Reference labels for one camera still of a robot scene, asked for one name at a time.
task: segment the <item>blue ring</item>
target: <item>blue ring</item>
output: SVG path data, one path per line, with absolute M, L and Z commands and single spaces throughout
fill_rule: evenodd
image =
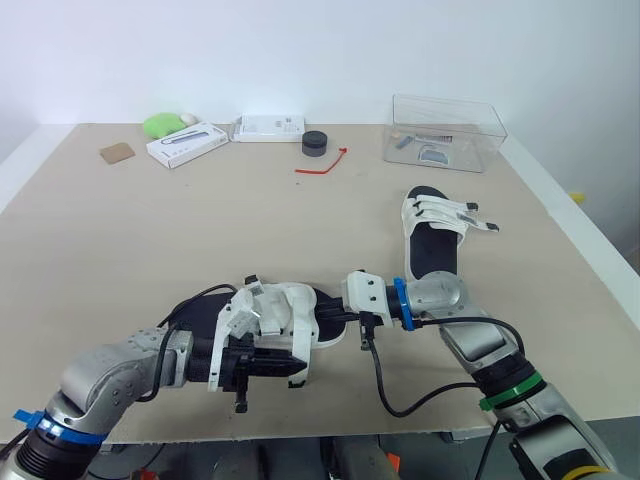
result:
M 411 317 L 411 310 L 409 310 L 409 302 L 407 301 L 407 284 L 403 278 L 395 277 L 393 286 L 396 287 L 396 292 L 398 293 L 404 328 L 409 332 L 413 332 L 415 327 L 413 326 L 413 317 Z
M 24 410 L 18 410 L 13 416 L 16 420 L 27 424 L 29 430 L 37 428 L 45 433 L 55 435 L 62 440 L 71 443 L 77 443 L 80 445 L 101 445 L 107 438 L 108 434 L 96 435 L 93 433 L 83 433 L 71 430 L 63 425 L 60 425 L 54 419 L 52 419 L 45 412 L 38 411 L 35 413 L 25 412 Z

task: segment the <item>white table edge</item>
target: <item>white table edge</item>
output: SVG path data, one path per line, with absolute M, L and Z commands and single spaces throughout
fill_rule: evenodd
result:
M 0 214 L 74 128 L 40 125 L 0 163 Z M 640 276 L 517 138 L 500 152 L 640 328 Z

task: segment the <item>green zip tie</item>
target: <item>green zip tie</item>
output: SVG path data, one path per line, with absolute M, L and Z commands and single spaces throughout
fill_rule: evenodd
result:
M 523 393 L 528 392 L 541 381 L 542 381 L 542 375 L 536 372 L 533 375 L 531 375 L 529 378 L 527 378 L 526 380 L 523 380 L 518 385 L 516 385 L 513 388 L 510 388 L 509 390 L 505 390 L 504 392 L 499 393 L 498 395 L 494 395 L 493 397 L 483 398 L 482 400 L 480 400 L 480 408 L 485 412 L 488 412 L 489 410 L 493 410 L 497 405 L 500 405 L 508 400 L 511 400 L 513 398 L 518 397 L 519 395 L 522 395 Z

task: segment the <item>transparent container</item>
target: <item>transparent container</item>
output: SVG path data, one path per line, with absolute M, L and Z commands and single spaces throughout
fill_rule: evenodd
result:
M 487 103 L 394 95 L 384 159 L 484 172 L 506 137 L 498 114 Z

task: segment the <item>white wall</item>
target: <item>white wall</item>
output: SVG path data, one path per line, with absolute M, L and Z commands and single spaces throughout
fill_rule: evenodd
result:
M 0 98 L 0 163 L 37 127 L 33 114 L 8 98 Z
M 3 70 L 39 122 L 374 123 L 398 92 L 487 101 L 621 251 L 640 242 L 637 0 L 6 3 Z

